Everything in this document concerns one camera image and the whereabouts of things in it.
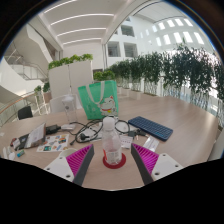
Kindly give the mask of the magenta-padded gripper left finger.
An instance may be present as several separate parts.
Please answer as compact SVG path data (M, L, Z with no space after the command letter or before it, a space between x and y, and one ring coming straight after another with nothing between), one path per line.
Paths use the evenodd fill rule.
M44 170L81 186L93 155L92 144L79 150L69 148L61 152Z

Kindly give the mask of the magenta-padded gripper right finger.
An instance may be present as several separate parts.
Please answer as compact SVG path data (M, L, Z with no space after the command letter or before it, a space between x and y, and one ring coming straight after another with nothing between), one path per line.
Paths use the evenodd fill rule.
M134 143L131 144L131 154L145 185L183 169L167 153L157 154Z

